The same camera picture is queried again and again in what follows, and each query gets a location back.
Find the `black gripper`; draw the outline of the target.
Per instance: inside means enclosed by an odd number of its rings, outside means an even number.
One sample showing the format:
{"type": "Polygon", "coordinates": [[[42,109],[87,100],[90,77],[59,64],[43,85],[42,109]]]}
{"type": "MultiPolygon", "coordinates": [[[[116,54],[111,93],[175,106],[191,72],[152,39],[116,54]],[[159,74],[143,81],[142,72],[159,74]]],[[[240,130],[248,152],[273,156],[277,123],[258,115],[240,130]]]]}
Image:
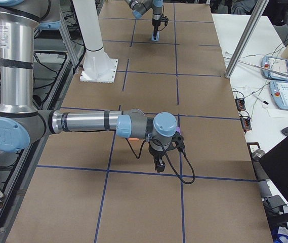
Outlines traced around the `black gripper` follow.
{"type": "Polygon", "coordinates": [[[156,145],[155,143],[149,143],[149,152],[153,156],[155,163],[155,170],[158,173],[161,173],[165,170],[165,162],[162,160],[164,156],[164,151],[161,146],[156,145]]]}
{"type": "Polygon", "coordinates": [[[164,15],[153,15],[152,18],[152,25],[153,25],[153,38],[157,38],[158,32],[162,31],[167,25],[168,25],[168,17],[164,15]],[[161,23],[164,23],[164,27],[162,29],[159,29],[161,23]]]}

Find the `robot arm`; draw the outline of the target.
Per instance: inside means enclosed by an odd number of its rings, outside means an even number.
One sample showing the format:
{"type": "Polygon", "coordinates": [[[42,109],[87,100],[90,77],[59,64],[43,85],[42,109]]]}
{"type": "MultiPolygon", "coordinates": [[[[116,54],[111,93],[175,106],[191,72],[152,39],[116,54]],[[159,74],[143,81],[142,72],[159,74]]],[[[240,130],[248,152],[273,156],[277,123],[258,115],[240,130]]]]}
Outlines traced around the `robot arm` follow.
{"type": "Polygon", "coordinates": [[[0,150],[17,152],[61,132],[115,131],[120,137],[148,142],[155,170],[164,171],[162,159],[182,140],[172,114],[147,117],[138,109],[62,113],[33,105],[34,31],[44,24],[61,26],[58,1],[0,1],[0,150]]]}
{"type": "Polygon", "coordinates": [[[159,33],[168,25],[168,17],[164,15],[163,0],[125,0],[136,19],[140,19],[150,9],[152,10],[153,33],[152,41],[159,41],[159,33]]]}

